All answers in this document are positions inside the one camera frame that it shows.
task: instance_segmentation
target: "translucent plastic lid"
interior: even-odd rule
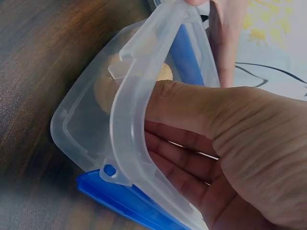
[[[198,10],[183,0],[159,5],[146,21],[122,29],[103,48],[54,113],[51,135],[84,171],[100,169],[105,182],[138,188],[151,204],[188,229],[207,229],[200,212],[171,185],[146,148],[145,110],[156,81],[161,79],[219,87]],[[97,181],[95,177],[91,187],[100,186],[100,193],[108,191],[110,196],[111,188],[118,187],[95,184]],[[108,200],[120,202],[116,199],[121,192],[114,191],[117,196]]]
[[[109,67],[112,77],[123,81],[110,114],[110,139],[114,159],[105,159],[102,169],[112,165],[116,173],[110,177],[101,170],[100,176],[112,183],[129,186],[134,184],[189,228],[204,229],[201,214],[156,167],[148,154],[144,139],[144,117],[149,98],[172,44],[176,39],[183,39],[177,35],[183,29],[188,37],[182,41],[182,45],[191,46],[193,57],[188,58],[195,59],[196,64],[189,70],[198,71],[198,75],[189,73],[188,77],[199,76],[195,83],[219,87],[214,60],[197,8],[182,0],[159,5],[121,49],[121,61]],[[185,64],[193,67],[193,61],[182,61],[189,55],[187,49],[183,50],[187,52],[182,55],[178,50],[171,53],[174,62],[181,63],[183,67]]]

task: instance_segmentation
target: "wood grain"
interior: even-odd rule
[[[0,229],[141,230],[82,195],[50,119],[76,79],[147,0],[0,0]]]

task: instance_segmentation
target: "hand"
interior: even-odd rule
[[[306,114],[306,102],[255,88],[160,81],[145,139],[209,229],[306,229]]]
[[[209,0],[186,0],[201,5]],[[213,0],[210,2],[208,38],[222,87],[232,86],[240,31],[247,0]]]

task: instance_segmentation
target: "food container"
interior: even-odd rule
[[[101,50],[53,115],[51,135],[87,172],[78,188],[98,202],[154,230],[207,229],[146,148],[145,110],[158,78],[219,87],[198,10],[183,0],[159,5]]]

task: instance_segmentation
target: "yellow flower pattern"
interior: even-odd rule
[[[284,48],[284,39],[290,33],[289,17],[292,15],[292,0],[249,0],[243,29],[249,40],[258,45],[276,44]]]

